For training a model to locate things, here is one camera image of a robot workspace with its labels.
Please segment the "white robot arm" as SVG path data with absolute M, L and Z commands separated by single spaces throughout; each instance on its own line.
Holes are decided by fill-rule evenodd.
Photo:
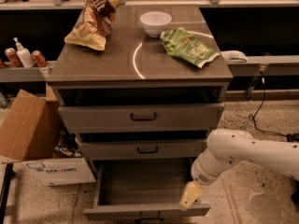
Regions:
M 206 149 L 191 167 L 192 181 L 185 186 L 179 207 L 188 210 L 224 171 L 250 161 L 299 180 L 299 146 L 295 143 L 254 139 L 245 131 L 217 129 L 206 140 Z

